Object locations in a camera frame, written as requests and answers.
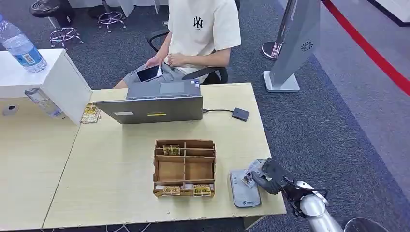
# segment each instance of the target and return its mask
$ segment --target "table leg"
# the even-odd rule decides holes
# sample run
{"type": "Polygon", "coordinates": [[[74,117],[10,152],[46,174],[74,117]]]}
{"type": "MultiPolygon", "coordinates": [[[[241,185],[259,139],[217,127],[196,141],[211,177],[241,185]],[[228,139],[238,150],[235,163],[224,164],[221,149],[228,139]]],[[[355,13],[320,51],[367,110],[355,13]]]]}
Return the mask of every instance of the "table leg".
{"type": "Polygon", "coordinates": [[[244,217],[244,227],[245,230],[249,230],[252,226],[258,223],[260,220],[264,219],[266,216],[251,216],[251,217],[244,217]]]}
{"type": "Polygon", "coordinates": [[[154,0],[154,6],[155,6],[155,11],[158,14],[158,12],[160,11],[160,7],[161,7],[160,0],[154,0]]]}

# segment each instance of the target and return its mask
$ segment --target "black armrest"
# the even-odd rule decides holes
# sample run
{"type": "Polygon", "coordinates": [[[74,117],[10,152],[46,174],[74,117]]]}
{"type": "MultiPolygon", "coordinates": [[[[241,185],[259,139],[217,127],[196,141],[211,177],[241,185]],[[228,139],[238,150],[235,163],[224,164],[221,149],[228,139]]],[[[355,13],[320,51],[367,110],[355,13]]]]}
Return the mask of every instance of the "black armrest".
{"type": "Polygon", "coordinates": [[[190,74],[185,75],[182,80],[192,80],[198,77],[201,77],[203,75],[207,75],[210,73],[213,73],[215,71],[218,71],[220,73],[220,82],[221,83],[227,83],[228,82],[228,72],[226,71],[226,68],[221,68],[221,67],[207,67],[195,72],[191,72],[190,74]]]}
{"type": "Polygon", "coordinates": [[[148,42],[149,46],[152,47],[152,49],[154,49],[154,51],[158,52],[159,49],[157,49],[153,44],[152,41],[158,37],[164,36],[164,35],[168,35],[169,30],[159,30],[156,32],[153,32],[151,34],[149,34],[146,37],[146,41],[148,42]]]}

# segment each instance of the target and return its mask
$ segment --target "cardboard box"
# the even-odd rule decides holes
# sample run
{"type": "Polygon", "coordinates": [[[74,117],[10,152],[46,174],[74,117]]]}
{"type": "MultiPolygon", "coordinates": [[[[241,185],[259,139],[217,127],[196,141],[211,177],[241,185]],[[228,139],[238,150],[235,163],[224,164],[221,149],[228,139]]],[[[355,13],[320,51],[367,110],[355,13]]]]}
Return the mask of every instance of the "cardboard box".
{"type": "Polygon", "coordinates": [[[215,144],[212,140],[157,140],[154,148],[155,196],[163,196],[165,186],[180,186],[178,196],[193,196],[193,185],[206,184],[210,185],[210,197],[213,197],[215,159],[215,144]],[[164,147],[175,149],[176,145],[179,146],[179,155],[175,155],[175,152],[172,152],[174,155],[164,155],[171,154],[169,151],[164,152],[164,147]]]}

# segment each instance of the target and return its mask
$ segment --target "gold card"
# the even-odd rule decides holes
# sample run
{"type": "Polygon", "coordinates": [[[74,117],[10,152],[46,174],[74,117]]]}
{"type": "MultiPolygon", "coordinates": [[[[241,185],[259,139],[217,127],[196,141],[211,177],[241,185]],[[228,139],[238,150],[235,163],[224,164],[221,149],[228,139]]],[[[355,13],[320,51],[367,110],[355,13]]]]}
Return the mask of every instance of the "gold card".
{"type": "Polygon", "coordinates": [[[211,196],[211,186],[209,185],[194,185],[193,196],[194,197],[209,197],[211,196]]]}
{"type": "Polygon", "coordinates": [[[165,156],[180,156],[179,145],[162,145],[165,156]]]}
{"type": "Polygon", "coordinates": [[[88,118],[88,117],[98,117],[98,115],[97,115],[97,107],[95,106],[95,105],[93,105],[93,104],[87,104],[86,105],[86,108],[85,108],[85,110],[84,110],[84,113],[83,113],[83,118],[88,118]]]}
{"type": "Polygon", "coordinates": [[[100,109],[97,109],[94,117],[84,117],[83,116],[81,118],[81,123],[96,123],[98,119],[101,118],[100,111],[101,111],[100,109]]]}
{"type": "Polygon", "coordinates": [[[181,186],[165,186],[162,196],[179,196],[181,195],[181,186]]]}

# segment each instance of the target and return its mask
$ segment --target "gray laptop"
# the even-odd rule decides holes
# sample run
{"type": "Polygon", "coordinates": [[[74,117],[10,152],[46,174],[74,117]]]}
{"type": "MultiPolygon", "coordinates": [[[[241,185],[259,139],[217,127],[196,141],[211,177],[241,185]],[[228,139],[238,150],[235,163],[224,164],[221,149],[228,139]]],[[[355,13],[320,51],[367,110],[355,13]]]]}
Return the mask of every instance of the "gray laptop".
{"type": "Polygon", "coordinates": [[[121,124],[202,119],[198,80],[132,83],[128,88],[126,100],[96,101],[94,105],[121,124]]]}

